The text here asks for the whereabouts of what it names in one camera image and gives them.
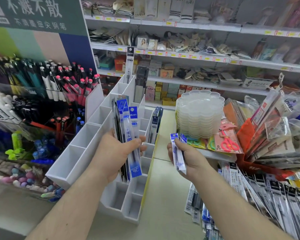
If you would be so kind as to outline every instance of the forearm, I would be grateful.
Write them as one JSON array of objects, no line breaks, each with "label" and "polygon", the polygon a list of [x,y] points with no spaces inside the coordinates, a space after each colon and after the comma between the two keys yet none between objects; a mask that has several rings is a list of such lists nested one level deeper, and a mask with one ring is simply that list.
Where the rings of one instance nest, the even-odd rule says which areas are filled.
[{"label": "forearm", "polygon": [[87,238],[107,179],[88,168],[26,240]]},{"label": "forearm", "polygon": [[212,167],[207,166],[194,185],[224,239],[292,239],[255,210]]}]

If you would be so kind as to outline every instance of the green banner sign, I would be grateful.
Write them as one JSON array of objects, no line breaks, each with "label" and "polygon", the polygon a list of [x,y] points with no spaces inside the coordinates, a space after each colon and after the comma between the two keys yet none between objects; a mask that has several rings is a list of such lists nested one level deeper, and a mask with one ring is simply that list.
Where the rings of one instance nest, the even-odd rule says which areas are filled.
[{"label": "green banner sign", "polygon": [[80,0],[0,0],[0,27],[87,36]]}]

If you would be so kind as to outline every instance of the pen display rack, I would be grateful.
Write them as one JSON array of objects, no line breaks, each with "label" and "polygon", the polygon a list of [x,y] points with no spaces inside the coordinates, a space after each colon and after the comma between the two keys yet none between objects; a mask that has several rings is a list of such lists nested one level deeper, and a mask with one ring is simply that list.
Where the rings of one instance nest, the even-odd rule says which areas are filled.
[{"label": "pen display rack", "polygon": [[[145,108],[144,96],[140,104],[132,102],[135,92],[135,77],[129,84],[123,83],[123,81],[124,76],[46,173],[48,178],[62,188],[69,189],[80,177],[91,162],[102,136],[113,128],[114,117],[111,104],[113,98],[121,98],[124,95],[128,99],[129,106],[138,107],[139,132],[140,135],[146,136],[146,141],[148,141],[153,111]],[[144,144],[147,145],[147,150],[141,157],[142,175],[124,183],[118,174],[117,178],[105,188],[100,199],[99,211],[124,221],[139,223],[142,211],[141,203],[146,183],[149,180],[148,174],[151,172],[151,161],[155,149],[154,144]]]}]

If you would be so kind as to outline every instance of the hand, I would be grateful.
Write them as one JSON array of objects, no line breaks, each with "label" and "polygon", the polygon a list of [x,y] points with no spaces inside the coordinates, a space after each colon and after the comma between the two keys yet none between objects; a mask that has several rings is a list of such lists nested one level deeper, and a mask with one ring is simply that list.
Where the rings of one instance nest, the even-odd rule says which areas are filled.
[{"label": "hand", "polygon": [[145,136],[140,136],[140,138],[121,143],[114,137],[114,130],[111,129],[103,135],[88,168],[92,168],[94,174],[97,171],[98,174],[103,175],[110,183],[115,180],[118,171],[133,150],[140,148],[140,156],[143,155],[147,146],[141,144],[145,140]]},{"label": "hand", "polygon": [[[179,172],[184,178],[195,183],[200,180],[200,176],[204,173],[204,170],[207,167],[211,167],[207,159],[194,147],[180,142],[178,139],[175,139],[176,146],[183,151],[184,161],[187,166],[187,174],[185,175],[182,172]],[[169,158],[173,164],[173,154],[172,154],[172,144],[167,145]]]}]

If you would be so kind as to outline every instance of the orange scissors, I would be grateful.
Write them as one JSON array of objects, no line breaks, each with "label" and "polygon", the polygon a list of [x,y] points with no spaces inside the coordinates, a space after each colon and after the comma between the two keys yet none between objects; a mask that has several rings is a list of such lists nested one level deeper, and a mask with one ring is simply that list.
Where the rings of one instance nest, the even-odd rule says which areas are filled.
[{"label": "orange scissors", "polygon": [[222,130],[222,135],[225,136],[223,142],[221,142],[221,148],[225,152],[239,151],[239,145],[228,137],[228,135]]}]

